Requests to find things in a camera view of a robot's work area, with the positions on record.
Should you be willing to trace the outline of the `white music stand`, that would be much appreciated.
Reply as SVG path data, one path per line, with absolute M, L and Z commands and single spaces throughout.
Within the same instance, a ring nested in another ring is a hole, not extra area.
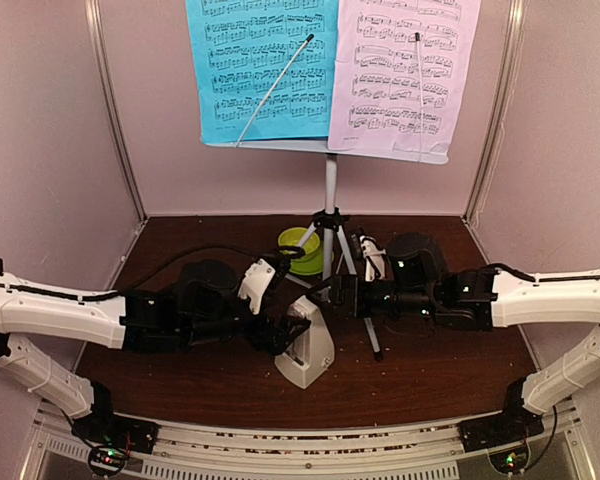
M 263 98 L 259 101 L 257 107 L 254 109 L 245 127 L 241 131 L 237 140 L 229 143 L 220 143 L 220 146 L 239 148 L 243 143 L 245 136 L 249 129 L 252 127 L 257 115 L 264 108 L 266 102 L 272 96 L 274 90 L 277 88 L 279 83 L 282 81 L 284 76 L 287 74 L 291 66 L 296 62 L 300 54 L 311 44 L 315 35 L 309 34 L 302 43 L 298 46 L 296 51 L 290 57 L 288 63 L 283 67 L 277 78 L 273 81 L 271 86 L 268 88 Z M 344 260 L 347 270 L 350 274 L 355 275 L 356 270 L 354 266 L 354 259 L 351 253 L 351 248 L 348 243 L 348 237 L 345 234 L 344 223 L 347 220 L 346 216 L 340 213 L 339 208 L 336 206 L 336 191 L 337 191 L 337 173 L 338 173 L 338 156 L 335 152 L 330 150 L 325 151 L 325 200 L 324 208 L 321 211 L 315 212 L 312 215 L 310 225 L 307 227 L 306 234 L 300 239 L 298 243 L 299 247 L 303 247 L 318 228 L 323 229 L 323 266 L 322 266 L 322 280 L 327 281 L 334 273 L 332 267 L 332 253 L 334 249 L 334 241 L 338 240 L 341 251 L 341 258 Z

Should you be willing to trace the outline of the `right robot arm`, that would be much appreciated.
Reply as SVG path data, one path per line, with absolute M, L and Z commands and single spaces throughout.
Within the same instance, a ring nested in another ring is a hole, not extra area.
M 392 239 L 365 279 L 333 275 L 315 286 L 332 306 L 355 317 L 388 313 L 420 316 L 453 330 L 491 331 L 536 323 L 590 323 L 579 344 L 539 372 L 511 384 L 503 411 L 493 419 L 499 440 L 515 440 L 557 403 L 600 377 L 600 268 L 572 273 L 528 274 L 503 263 L 453 273 L 432 236 L 411 232 Z

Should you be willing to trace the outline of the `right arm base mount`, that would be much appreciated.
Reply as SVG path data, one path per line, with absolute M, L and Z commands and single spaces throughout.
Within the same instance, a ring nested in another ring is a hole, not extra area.
M 491 467 L 512 477 L 532 464 L 529 439 L 544 432 L 541 417 L 509 418 L 503 413 L 465 420 L 458 424 L 465 453 L 486 450 Z

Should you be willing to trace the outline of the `grey metronome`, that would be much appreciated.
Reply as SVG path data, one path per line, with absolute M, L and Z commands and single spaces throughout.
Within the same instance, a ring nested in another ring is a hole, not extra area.
M 286 351 L 275 357 L 274 365 L 293 385 L 307 389 L 333 364 L 335 346 L 316 303 L 302 296 L 289 307 L 288 313 L 309 320 L 310 325 Z

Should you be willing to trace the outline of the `blue sheet music page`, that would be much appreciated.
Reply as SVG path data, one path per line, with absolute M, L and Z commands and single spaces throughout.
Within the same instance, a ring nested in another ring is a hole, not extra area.
M 203 143 L 328 136 L 338 2 L 200 0 L 185 6 Z

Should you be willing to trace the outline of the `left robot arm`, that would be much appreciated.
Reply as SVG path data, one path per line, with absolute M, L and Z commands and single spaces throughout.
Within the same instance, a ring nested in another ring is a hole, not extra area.
M 271 293 L 304 255 L 276 247 L 242 276 L 226 263 L 188 263 L 159 291 L 138 280 L 124 290 L 90 292 L 36 284 L 9 274 L 0 259 L 0 369 L 54 403 L 103 444 L 124 433 L 104 385 L 61 367 L 26 340 L 29 333 L 69 338 L 138 354 L 188 352 L 199 344 L 243 336 L 257 351 L 279 355 L 309 329 L 308 320 L 271 320 Z

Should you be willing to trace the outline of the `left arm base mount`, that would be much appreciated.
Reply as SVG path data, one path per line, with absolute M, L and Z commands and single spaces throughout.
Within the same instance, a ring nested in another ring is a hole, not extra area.
M 119 415 L 106 421 L 68 418 L 68 423 L 88 448 L 88 467 L 103 478 L 121 473 L 134 453 L 151 454 L 159 432 L 155 422 Z

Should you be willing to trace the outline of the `purple sheet music page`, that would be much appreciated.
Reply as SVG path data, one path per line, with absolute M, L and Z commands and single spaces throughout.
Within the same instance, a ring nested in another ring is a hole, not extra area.
M 329 150 L 446 164 L 480 7 L 340 2 Z

